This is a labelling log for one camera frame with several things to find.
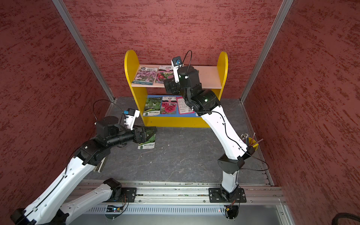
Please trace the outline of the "green gourd seed bag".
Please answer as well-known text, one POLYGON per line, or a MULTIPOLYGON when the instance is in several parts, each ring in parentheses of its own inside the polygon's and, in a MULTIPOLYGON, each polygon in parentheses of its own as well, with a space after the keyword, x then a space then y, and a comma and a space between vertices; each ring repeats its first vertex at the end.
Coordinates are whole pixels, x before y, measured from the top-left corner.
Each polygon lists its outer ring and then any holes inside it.
POLYGON ((147 138, 147 142, 140 143, 138 145, 139 150, 148 150, 148 149, 154 149, 155 148, 155 140, 156 140, 156 134, 152 136, 151 138, 147 138))

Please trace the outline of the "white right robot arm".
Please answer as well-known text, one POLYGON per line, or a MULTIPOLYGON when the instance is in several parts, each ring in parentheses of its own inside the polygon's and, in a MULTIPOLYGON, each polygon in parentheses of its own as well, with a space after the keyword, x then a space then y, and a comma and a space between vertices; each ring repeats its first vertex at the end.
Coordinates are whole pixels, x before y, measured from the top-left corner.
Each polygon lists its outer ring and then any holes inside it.
POLYGON ((220 196, 226 202, 233 202, 240 190, 238 172, 251 156, 250 147, 233 129, 216 94, 202 88, 198 70, 190 65, 173 66, 172 70, 174 77, 164 81, 166 92, 181 95, 185 104, 210 126, 220 141, 225 151, 217 161, 223 171, 220 196))

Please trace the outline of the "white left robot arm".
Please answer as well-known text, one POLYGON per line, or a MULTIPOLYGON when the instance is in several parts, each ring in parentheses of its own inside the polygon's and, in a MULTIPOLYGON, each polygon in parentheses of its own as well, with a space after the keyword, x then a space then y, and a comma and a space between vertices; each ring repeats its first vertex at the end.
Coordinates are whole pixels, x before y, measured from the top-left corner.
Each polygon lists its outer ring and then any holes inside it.
POLYGON ((124 147, 129 142, 145 143, 156 133, 156 127, 137 126, 134 124, 135 119, 135 116, 128 114, 123 125, 115 116, 97 121, 96 136, 84 142, 73 153, 62 173, 36 200, 12 213, 10 218, 13 223, 67 225, 99 203, 127 201, 128 198, 122 193, 122 185, 110 178, 94 191, 65 203, 83 178, 100 165, 113 147, 124 147))

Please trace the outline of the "pink flower seed bag top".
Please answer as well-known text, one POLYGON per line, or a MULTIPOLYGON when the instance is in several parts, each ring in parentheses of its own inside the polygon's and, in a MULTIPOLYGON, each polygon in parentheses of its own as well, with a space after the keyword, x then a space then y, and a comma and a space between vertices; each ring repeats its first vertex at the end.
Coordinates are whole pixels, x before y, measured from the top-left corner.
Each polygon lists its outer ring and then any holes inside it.
POLYGON ((172 66, 159 66, 155 83, 163 84, 165 80, 174 78, 172 66))

